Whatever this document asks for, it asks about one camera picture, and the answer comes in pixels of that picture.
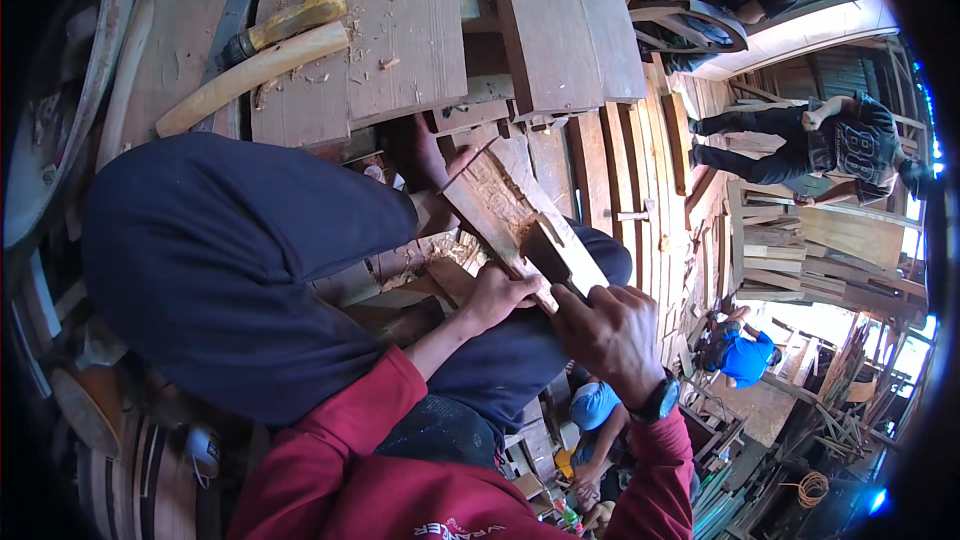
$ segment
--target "blue light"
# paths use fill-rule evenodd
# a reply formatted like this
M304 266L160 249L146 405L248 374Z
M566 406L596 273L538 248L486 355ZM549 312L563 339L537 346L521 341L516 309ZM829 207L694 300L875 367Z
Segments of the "blue light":
M887 500L887 489L883 488L876 493L876 496L873 497L873 504L870 505L870 515L874 515L877 511L881 510L883 504Z

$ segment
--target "red jacket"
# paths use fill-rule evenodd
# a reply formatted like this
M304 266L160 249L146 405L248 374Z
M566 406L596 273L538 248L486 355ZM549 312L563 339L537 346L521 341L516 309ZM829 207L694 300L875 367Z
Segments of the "red jacket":
M295 427L246 480L227 538L565 538L537 521L521 492L493 469L373 454L426 383L396 347ZM618 538L690 538L693 457L674 409L632 427L642 455L606 532Z

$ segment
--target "wristwatch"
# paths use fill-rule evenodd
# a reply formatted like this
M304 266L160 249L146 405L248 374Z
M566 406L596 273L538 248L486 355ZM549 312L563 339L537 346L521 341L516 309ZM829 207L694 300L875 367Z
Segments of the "wristwatch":
M664 419L680 400L680 382L666 367L663 367L663 371L666 372L666 378L656 386L647 402L640 408L627 409L632 420L640 425L649 426Z

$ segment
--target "red sleeve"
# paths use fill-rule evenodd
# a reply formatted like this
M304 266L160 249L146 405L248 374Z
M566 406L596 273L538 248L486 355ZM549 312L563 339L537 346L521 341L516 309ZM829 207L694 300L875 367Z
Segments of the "red sleeve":
M636 469L616 502L606 540L691 538L693 450L680 410L652 426L630 427Z
M373 453L426 396L426 383L397 347L363 378L282 430L246 479L227 539L318 538L344 470Z

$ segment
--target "blue shirt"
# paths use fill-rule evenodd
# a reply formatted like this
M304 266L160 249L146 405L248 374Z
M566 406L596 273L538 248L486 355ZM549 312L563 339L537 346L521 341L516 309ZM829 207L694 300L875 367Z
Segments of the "blue shirt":
M774 354L774 341L760 332L756 342L737 335L731 339L724 353L724 365L720 369L726 376L736 380L738 389L745 389L759 382Z

